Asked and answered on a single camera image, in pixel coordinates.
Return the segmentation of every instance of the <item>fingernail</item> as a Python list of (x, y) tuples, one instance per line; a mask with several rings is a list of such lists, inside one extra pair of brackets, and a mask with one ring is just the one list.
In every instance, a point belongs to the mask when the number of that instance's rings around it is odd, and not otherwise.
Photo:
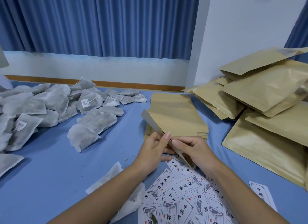
[(180, 145), (180, 142), (178, 140), (172, 140), (172, 144), (175, 146), (175, 147), (178, 147)]
[(164, 134), (164, 138), (168, 140), (168, 139), (170, 139), (170, 135), (171, 135), (170, 132), (168, 132), (168, 133)]

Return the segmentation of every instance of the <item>left hand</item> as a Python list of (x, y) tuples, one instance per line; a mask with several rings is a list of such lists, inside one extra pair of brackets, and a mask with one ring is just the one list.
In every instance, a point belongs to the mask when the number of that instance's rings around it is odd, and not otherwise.
[(163, 153), (174, 154), (174, 150), (166, 148), (170, 139), (170, 132), (164, 134), (164, 136), (158, 133), (152, 133), (142, 144), (139, 153), (132, 165), (137, 168), (141, 168), (144, 172), (144, 176), (154, 171), (160, 161), (170, 161), (172, 158), (169, 156), (163, 156)]

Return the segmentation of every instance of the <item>hand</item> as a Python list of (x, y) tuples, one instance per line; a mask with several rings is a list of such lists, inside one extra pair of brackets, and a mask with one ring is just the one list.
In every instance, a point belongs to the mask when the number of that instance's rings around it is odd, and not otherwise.
[(170, 132), (161, 136), (156, 132), (152, 133), (142, 144), (139, 153), (133, 162), (137, 168), (141, 168), (144, 176), (154, 171), (160, 161), (170, 161), (172, 158), (163, 156), (163, 153), (174, 154), (174, 150), (166, 148), (170, 139)]
[(213, 175), (214, 168), (222, 163), (202, 137), (179, 136), (171, 140), (174, 147), (189, 155), (206, 175)]

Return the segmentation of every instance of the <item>pile of cards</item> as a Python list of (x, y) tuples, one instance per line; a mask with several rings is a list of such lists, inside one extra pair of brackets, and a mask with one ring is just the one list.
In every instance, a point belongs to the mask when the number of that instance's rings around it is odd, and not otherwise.
[(238, 223), (217, 183), (198, 174), (179, 156), (167, 162), (146, 190), (138, 210), (138, 224)]

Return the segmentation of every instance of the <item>blue curtain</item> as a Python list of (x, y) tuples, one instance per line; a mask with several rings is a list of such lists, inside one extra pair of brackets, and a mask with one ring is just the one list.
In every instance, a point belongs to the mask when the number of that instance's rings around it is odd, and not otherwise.
[(0, 0), (3, 50), (189, 59), (199, 0)]
[[(308, 0), (291, 31), (285, 44), (285, 48), (308, 47)], [(303, 53), (292, 57), (292, 59), (308, 63), (308, 53)]]

